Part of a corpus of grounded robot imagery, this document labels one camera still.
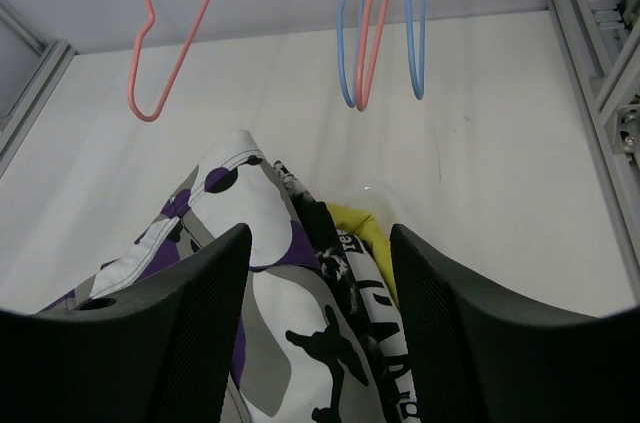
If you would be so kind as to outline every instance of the blue hanger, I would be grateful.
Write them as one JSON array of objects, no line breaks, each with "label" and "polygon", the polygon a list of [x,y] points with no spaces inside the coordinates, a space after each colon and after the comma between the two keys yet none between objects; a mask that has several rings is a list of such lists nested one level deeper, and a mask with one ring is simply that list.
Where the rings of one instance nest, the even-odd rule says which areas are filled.
[{"label": "blue hanger", "polygon": [[426,40],[426,20],[427,20],[427,0],[421,0],[420,7],[420,75],[416,72],[416,54],[413,39],[413,0],[405,0],[405,19],[407,24],[407,49],[409,54],[409,74],[411,76],[411,86],[413,93],[419,100],[424,96],[424,60],[425,60],[425,40]]},{"label": "blue hanger", "polygon": [[[338,9],[338,13],[336,15],[336,34],[338,39],[338,75],[340,77],[340,88],[342,89],[342,96],[344,97],[344,101],[347,103],[349,108],[353,108],[356,106],[356,102],[349,95],[349,88],[347,85],[347,77],[345,75],[344,70],[344,7],[346,5],[346,0],[340,0],[340,8]],[[364,11],[364,0],[360,0],[360,10],[358,13],[358,35],[360,35],[360,28],[362,26],[362,12]],[[352,93],[355,95],[355,78],[356,78],[356,67],[358,65],[358,52],[360,51],[360,38],[357,38],[356,43],[356,52],[354,56],[354,71],[353,71],[353,91]]]}]

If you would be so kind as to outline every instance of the purple pattern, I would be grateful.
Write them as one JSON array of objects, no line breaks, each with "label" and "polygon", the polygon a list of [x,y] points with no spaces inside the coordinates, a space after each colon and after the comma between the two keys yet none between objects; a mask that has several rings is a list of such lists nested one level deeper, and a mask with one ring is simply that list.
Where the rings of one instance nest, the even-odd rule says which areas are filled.
[{"label": "purple pattern", "polygon": [[160,248],[153,255],[153,258],[142,271],[140,276],[136,278],[136,281],[144,280],[150,276],[155,275],[159,271],[162,271],[180,261],[180,253],[178,252],[178,245],[173,241],[165,238],[160,244]]},{"label": "purple pattern", "polygon": [[236,342],[233,345],[233,356],[231,357],[231,378],[238,388],[240,388],[240,378],[244,370],[244,362],[247,357],[247,338],[244,334],[244,325],[242,317],[238,321],[238,330],[236,331]]},{"label": "purple pattern", "polygon": [[252,271],[262,271],[274,266],[307,266],[320,270],[320,262],[311,247],[304,228],[297,221],[291,220],[291,246],[287,252],[275,263],[265,266],[252,266]]},{"label": "purple pattern", "polygon": [[189,211],[189,198],[191,190],[184,188],[176,196],[167,200],[160,211],[167,218],[182,218]]},{"label": "purple pattern", "polygon": [[214,168],[213,170],[211,170],[204,180],[204,191],[211,190],[211,188],[213,188],[213,185],[215,185],[220,178],[228,173],[229,170],[224,167]]},{"label": "purple pattern", "polygon": [[171,198],[169,198],[167,202],[164,204],[164,206],[162,207],[162,210],[160,210],[160,213],[166,216],[167,218],[176,218],[178,216],[178,212],[176,211],[176,208],[173,206],[173,203],[171,202]]}]

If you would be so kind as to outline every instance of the aluminum frame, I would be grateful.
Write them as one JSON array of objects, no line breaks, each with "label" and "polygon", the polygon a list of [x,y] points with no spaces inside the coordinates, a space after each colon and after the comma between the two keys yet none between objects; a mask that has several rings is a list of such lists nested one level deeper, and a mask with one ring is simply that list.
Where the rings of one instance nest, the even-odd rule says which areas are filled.
[{"label": "aluminum frame", "polygon": [[619,136],[614,133],[616,112],[640,89],[640,25],[620,37],[626,41],[618,52],[606,44],[607,28],[598,25],[587,0],[547,4],[631,289],[640,303],[640,168],[636,155],[616,153],[612,145]]},{"label": "aluminum frame", "polygon": [[622,17],[627,24],[632,24],[638,18],[638,12],[640,12],[640,0],[624,0]]},{"label": "aluminum frame", "polygon": [[6,1],[0,0],[0,24],[40,57],[9,115],[0,121],[0,178],[76,54],[65,40],[47,43]]},{"label": "aluminum frame", "polygon": [[65,40],[50,44],[22,91],[7,126],[0,134],[0,178],[44,108],[76,52]]},{"label": "aluminum frame", "polygon": [[36,55],[42,56],[48,46],[46,38],[34,30],[7,0],[0,0],[0,23],[27,48]]}]

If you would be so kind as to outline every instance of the yellow fabric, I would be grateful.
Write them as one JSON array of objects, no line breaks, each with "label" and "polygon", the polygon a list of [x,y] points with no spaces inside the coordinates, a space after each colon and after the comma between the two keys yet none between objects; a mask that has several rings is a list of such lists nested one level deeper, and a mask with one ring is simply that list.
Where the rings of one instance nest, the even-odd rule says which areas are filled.
[{"label": "yellow fabric", "polygon": [[391,243],[389,238],[380,230],[376,218],[368,211],[347,208],[333,203],[327,203],[327,208],[329,208],[336,228],[356,235],[371,247],[373,259],[397,305],[398,294],[396,293],[396,282],[393,279],[393,267],[391,265]]}]

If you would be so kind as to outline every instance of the white table surface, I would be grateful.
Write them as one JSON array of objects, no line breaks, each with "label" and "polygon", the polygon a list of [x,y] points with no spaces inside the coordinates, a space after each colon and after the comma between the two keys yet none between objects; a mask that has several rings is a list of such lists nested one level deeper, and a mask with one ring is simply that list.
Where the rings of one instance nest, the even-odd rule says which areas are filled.
[{"label": "white table surface", "polygon": [[[509,288],[593,315],[634,305],[548,13],[428,26],[425,100],[389,25],[364,114],[341,100],[331,31],[194,45],[153,124],[127,108],[130,52],[76,57],[0,179],[0,306],[37,311],[117,258],[236,128],[318,198],[388,185],[417,233]],[[144,52],[147,109],[178,49]]]}]

